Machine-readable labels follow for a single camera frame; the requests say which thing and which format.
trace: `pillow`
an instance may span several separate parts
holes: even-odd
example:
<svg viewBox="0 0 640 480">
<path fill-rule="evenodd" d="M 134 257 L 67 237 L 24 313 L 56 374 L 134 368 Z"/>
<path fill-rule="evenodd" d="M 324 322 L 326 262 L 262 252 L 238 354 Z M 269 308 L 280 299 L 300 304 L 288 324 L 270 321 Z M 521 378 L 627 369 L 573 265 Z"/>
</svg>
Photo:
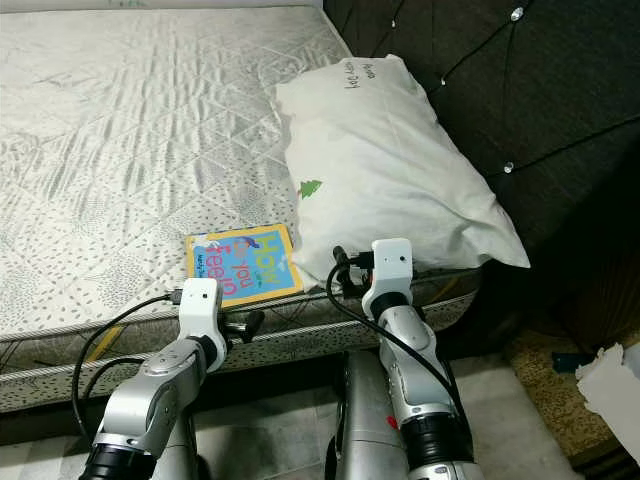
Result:
<svg viewBox="0 0 640 480">
<path fill-rule="evenodd" d="M 381 238 L 408 238 L 420 268 L 490 258 L 529 267 L 509 216 L 400 58 L 345 58 L 303 73 L 277 86 L 277 102 L 289 124 L 293 261 L 306 290 L 324 283 L 335 245 L 364 251 Z"/>
</svg>

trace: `yellow book border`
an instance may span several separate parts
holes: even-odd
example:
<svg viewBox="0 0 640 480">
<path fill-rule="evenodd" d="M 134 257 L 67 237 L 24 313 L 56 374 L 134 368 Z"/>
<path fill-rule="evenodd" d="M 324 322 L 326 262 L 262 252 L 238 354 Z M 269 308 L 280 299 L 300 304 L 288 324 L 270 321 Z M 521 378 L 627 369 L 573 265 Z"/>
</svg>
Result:
<svg viewBox="0 0 640 480">
<path fill-rule="evenodd" d="M 302 291 L 302 280 L 300 279 L 300 275 L 298 275 L 298 270 L 293 263 L 292 253 L 293 248 L 291 245 L 291 237 L 289 236 L 289 230 L 283 223 L 276 223 L 275 225 L 263 225 L 260 227 L 252 227 L 252 228 L 241 228 L 238 230 L 228 230 L 226 232 L 219 233 L 208 233 L 206 235 L 207 240 L 220 240 L 223 238 L 229 237 L 246 237 L 249 235 L 258 235 L 261 233 L 269 233 L 269 232 L 279 232 L 280 238 L 282 239 L 282 243 L 284 244 L 285 254 L 287 255 L 287 265 L 289 265 L 289 271 L 291 272 L 291 276 L 293 277 L 294 285 L 289 288 L 282 288 L 279 290 L 274 290 L 272 292 L 260 293 L 258 295 L 251 295 L 250 297 L 244 298 L 236 298 L 232 300 L 225 300 L 222 297 L 222 306 L 223 307 L 233 307 L 236 305 L 245 305 L 248 303 L 259 302 L 261 300 L 271 300 L 273 298 L 285 297 L 287 295 L 292 295 L 294 293 L 298 293 Z M 193 243 L 196 238 L 201 237 L 201 235 L 189 235 L 186 240 L 186 248 L 187 248 L 187 275 L 189 278 L 193 278 L 195 276 L 195 259 L 193 258 Z"/>
</svg>

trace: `book cover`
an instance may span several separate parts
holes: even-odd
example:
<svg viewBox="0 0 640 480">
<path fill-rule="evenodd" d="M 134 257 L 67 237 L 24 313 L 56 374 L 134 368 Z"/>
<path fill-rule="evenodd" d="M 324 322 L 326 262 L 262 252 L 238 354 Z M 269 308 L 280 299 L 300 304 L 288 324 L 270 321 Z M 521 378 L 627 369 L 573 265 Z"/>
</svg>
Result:
<svg viewBox="0 0 640 480">
<path fill-rule="evenodd" d="M 189 277 L 217 279 L 223 289 L 223 307 L 302 290 L 283 224 L 189 235 L 186 244 Z"/>
</svg>

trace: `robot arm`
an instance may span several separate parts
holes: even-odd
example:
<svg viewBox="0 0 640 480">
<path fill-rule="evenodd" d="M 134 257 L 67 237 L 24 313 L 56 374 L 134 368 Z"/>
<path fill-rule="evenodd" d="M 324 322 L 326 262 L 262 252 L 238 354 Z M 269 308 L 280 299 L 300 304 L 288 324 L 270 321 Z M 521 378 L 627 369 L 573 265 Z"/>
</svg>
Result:
<svg viewBox="0 0 640 480">
<path fill-rule="evenodd" d="M 449 375 L 436 355 L 435 333 L 411 305 L 411 244 L 406 239 L 377 240 L 372 248 L 373 280 L 362 299 L 365 314 L 423 357 L 440 377 L 380 337 L 380 361 L 405 444 L 409 479 L 481 480 L 462 405 L 451 395 L 457 390 L 443 385 Z"/>
<path fill-rule="evenodd" d="M 198 396 L 207 373 L 227 356 L 223 332 L 230 329 L 219 323 L 221 300 L 214 279 L 185 282 L 178 339 L 111 394 L 80 480 L 151 478 L 176 420 Z M 235 328 L 246 339 L 247 330 L 255 333 L 258 324 Z"/>
</svg>

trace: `red dot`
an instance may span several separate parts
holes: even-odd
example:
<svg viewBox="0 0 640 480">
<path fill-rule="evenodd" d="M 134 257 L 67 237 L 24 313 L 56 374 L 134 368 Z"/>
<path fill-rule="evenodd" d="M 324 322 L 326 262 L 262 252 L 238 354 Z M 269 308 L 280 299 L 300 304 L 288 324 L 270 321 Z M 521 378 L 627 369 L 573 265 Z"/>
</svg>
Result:
<svg viewBox="0 0 640 480">
<path fill-rule="evenodd" d="M 394 430 L 398 429 L 398 422 L 391 415 L 387 417 L 387 423 L 391 425 L 391 428 L 393 428 Z"/>
</svg>

